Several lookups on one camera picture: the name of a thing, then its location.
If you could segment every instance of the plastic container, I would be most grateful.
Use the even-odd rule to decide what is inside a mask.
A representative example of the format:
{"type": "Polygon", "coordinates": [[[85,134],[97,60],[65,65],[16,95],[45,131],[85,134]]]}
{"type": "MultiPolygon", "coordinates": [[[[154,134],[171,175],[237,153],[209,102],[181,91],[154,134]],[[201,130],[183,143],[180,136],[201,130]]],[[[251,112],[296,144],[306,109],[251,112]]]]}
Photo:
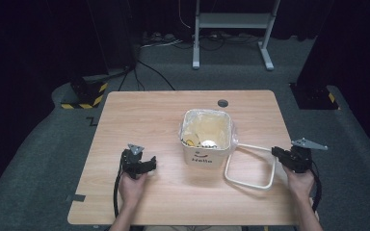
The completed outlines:
{"type": "Polygon", "coordinates": [[[179,137],[185,163],[196,167],[220,167],[237,146],[236,128],[230,116],[216,110],[188,111],[179,137]]]}

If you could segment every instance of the white metal stand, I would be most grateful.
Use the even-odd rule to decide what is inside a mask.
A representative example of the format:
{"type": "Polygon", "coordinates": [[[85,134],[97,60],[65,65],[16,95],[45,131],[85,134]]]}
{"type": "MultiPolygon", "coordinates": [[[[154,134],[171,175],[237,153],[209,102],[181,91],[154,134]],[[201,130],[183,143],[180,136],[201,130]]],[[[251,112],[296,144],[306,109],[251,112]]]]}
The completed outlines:
{"type": "Polygon", "coordinates": [[[271,13],[201,13],[197,0],[197,11],[195,19],[194,57],[192,67],[199,69],[199,29],[200,28],[256,28],[266,29],[263,41],[258,42],[260,53],[268,70],[273,70],[272,60],[267,51],[270,34],[278,12],[280,0],[275,0],[271,13]]]}

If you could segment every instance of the wooden table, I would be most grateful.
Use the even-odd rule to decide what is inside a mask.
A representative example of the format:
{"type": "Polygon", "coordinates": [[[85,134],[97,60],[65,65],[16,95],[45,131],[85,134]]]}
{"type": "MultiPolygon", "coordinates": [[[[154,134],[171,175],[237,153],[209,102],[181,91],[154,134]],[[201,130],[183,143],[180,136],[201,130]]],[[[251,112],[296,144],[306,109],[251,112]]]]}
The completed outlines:
{"type": "MultiPolygon", "coordinates": [[[[240,143],[290,148],[278,103],[268,90],[130,91],[111,92],[95,132],[92,147],[68,221],[72,224],[110,224],[114,221],[113,187],[119,158],[128,143],[145,148],[143,161],[157,157],[148,176],[145,195],[133,224],[138,225],[288,225],[297,223],[286,188],[286,175],[277,162],[275,181],[268,191],[235,186],[222,167],[187,166],[178,137],[190,109],[227,112],[237,126],[240,143]],[[228,106],[221,108],[218,100],[228,106]]],[[[267,184],[272,155],[237,148],[229,176],[267,184]]]]}

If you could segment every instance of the metal stand leg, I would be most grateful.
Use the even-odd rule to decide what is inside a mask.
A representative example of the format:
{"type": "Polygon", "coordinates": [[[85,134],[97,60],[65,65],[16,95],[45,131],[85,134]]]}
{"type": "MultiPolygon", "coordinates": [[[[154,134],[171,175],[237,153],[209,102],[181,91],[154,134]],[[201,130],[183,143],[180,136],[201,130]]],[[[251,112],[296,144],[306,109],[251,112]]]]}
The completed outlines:
{"type": "Polygon", "coordinates": [[[197,0],[197,11],[195,16],[194,57],[192,68],[199,69],[199,0],[197,0]]]}
{"type": "Polygon", "coordinates": [[[267,51],[267,44],[269,43],[270,34],[272,33],[273,25],[275,24],[276,14],[278,13],[278,5],[280,4],[280,0],[276,0],[273,6],[272,14],[269,18],[269,24],[266,29],[266,33],[264,36],[263,42],[258,42],[258,46],[260,49],[260,53],[262,54],[264,64],[266,65],[267,70],[274,70],[275,67],[273,66],[272,60],[270,59],[269,52],[267,51]]]}

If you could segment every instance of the gray floor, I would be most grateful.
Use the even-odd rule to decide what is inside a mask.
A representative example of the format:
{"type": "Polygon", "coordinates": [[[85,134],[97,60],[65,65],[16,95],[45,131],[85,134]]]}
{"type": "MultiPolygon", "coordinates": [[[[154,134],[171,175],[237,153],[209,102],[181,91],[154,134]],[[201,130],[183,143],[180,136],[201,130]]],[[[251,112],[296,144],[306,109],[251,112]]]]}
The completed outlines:
{"type": "MultiPolygon", "coordinates": [[[[318,212],[325,230],[370,230],[370,140],[338,88],[330,86],[329,90],[340,110],[303,111],[288,86],[297,80],[312,43],[271,39],[269,53],[274,71],[265,69],[255,44],[226,44],[216,51],[202,50],[200,70],[192,70],[192,49],[148,47],[141,50],[139,59],[161,72],[177,90],[272,90],[291,139],[305,137],[330,148],[313,152],[323,182],[318,212]]],[[[202,45],[218,46],[205,40],[202,45]]],[[[158,74],[141,64],[137,74],[145,90],[171,90],[158,74]]],[[[121,81],[109,81],[106,94],[118,90],[121,81]]],[[[68,197],[76,190],[95,133],[87,117],[94,117],[96,123],[104,105],[103,100],[96,109],[63,110],[59,102],[66,89],[64,85],[53,92],[57,108],[20,146],[0,180],[0,230],[106,227],[70,225],[66,219],[71,204],[68,197]]],[[[121,90],[138,90],[133,73],[121,90]]],[[[287,226],[270,229],[293,230],[287,226]]]]}

